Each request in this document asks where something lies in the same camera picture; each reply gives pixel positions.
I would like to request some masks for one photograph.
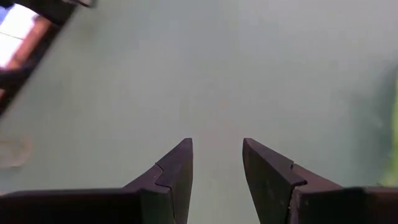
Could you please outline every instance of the pale green background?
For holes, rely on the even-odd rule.
[[[79,10],[0,124],[32,157],[0,190],[121,187],[185,137],[190,223],[258,223],[252,137],[343,185],[390,145],[395,0],[99,0]]]

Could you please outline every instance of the transparent object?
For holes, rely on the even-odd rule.
[[[22,166],[30,157],[31,149],[27,138],[0,139],[0,169]]]

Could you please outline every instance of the green surface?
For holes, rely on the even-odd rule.
[[[81,9],[0,123],[0,190],[121,187],[193,138],[190,223],[258,223],[243,137],[343,185],[391,150],[396,1],[133,0]]]

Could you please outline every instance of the black metal jaw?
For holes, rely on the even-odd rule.
[[[260,223],[398,223],[398,189],[341,187],[253,139],[243,163]]]
[[[192,140],[184,139],[121,189],[7,194],[0,197],[0,222],[186,224],[192,162]]]

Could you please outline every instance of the blurred object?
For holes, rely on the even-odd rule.
[[[76,8],[62,0],[0,0],[0,6],[4,8],[14,4],[25,6],[58,26],[64,25]]]
[[[396,80],[396,99],[392,112],[392,152],[389,167],[384,173],[380,184],[383,186],[398,185],[398,80]]]
[[[12,56],[11,60],[7,64],[7,69],[21,68],[24,62],[29,57],[30,53],[35,49],[41,38],[47,32],[51,22],[42,16],[37,16],[35,24],[31,28],[30,32],[26,36],[25,40],[19,46],[18,50]]]
[[[27,138],[0,140],[0,169],[22,166],[30,157],[31,149]]]
[[[95,7],[97,5],[97,0],[62,0],[71,4],[80,4],[85,7]]]

